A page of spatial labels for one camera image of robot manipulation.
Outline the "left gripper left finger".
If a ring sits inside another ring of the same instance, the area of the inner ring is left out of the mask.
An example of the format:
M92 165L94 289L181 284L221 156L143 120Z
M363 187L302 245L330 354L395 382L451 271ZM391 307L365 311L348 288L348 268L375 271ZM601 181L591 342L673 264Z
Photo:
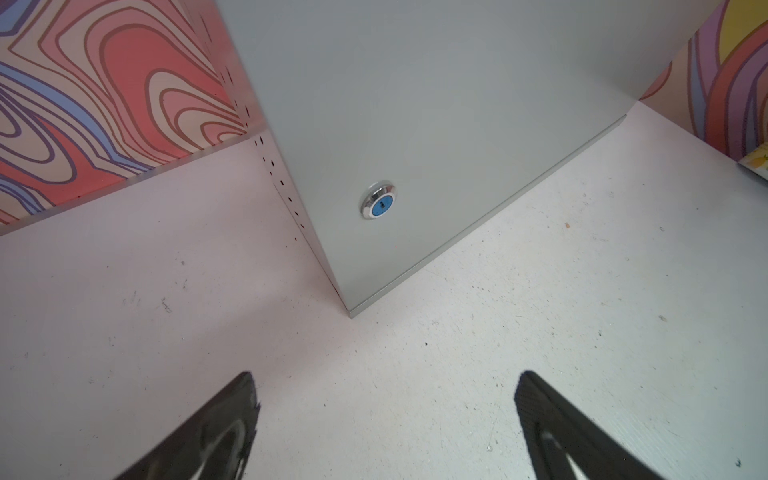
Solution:
M260 403L250 372L233 378L120 479L241 479Z

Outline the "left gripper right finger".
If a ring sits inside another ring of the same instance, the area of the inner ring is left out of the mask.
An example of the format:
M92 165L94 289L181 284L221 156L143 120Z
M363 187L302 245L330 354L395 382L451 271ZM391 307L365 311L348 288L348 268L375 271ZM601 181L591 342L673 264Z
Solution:
M617 443L533 371L521 374L515 405L538 480L658 479L660 475Z

